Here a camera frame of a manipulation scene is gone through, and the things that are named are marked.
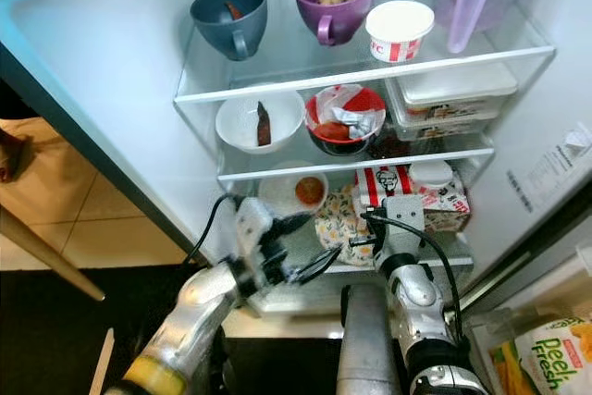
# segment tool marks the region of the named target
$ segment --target red bowl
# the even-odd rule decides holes
[[[386,110],[387,106],[380,95],[367,87],[356,94],[350,101],[343,106],[347,111],[369,111],[369,110]],[[347,141],[329,139],[321,134],[315,132],[313,127],[318,125],[318,115],[316,114],[316,96],[313,96],[306,103],[306,129],[313,140],[314,144],[323,150],[325,153],[333,154],[335,156],[344,156],[350,154],[357,154],[365,150],[376,138],[378,133],[382,130],[384,124],[384,115],[379,120],[375,129],[363,136],[363,138],[352,139]]]

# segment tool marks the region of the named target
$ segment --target blue mug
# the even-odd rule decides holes
[[[190,12],[205,40],[230,60],[253,56],[267,25],[267,0],[195,0]]]

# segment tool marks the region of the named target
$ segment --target robotic hand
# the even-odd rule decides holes
[[[351,243],[375,246],[375,269],[385,276],[395,298],[398,339],[411,382],[410,393],[487,394],[469,363],[460,319],[455,338],[444,320],[441,290],[429,267],[417,264],[422,240],[419,235],[425,227],[421,197],[388,197],[363,217],[372,235]],[[458,297],[455,288],[453,296]]]
[[[105,395],[181,395],[190,382],[196,393],[208,393],[212,344],[232,308],[280,282],[308,282],[337,258],[339,249],[319,254],[305,267],[285,267],[287,253],[278,239],[300,228],[311,216],[277,219],[258,199],[235,197],[235,202],[240,256],[225,258],[183,285],[173,311],[123,380]]]

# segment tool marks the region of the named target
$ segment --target stacked containers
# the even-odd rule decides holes
[[[503,64],[441,69],[385,83],[401,141],[480,132],[517,89]]]

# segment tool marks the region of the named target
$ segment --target kfc cup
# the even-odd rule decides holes
[[[413,0],[393,0],[368,13],[366,31],[370,52],[378,60],[403,62],[413,59],[426,34],[434,28],[434,11]]]

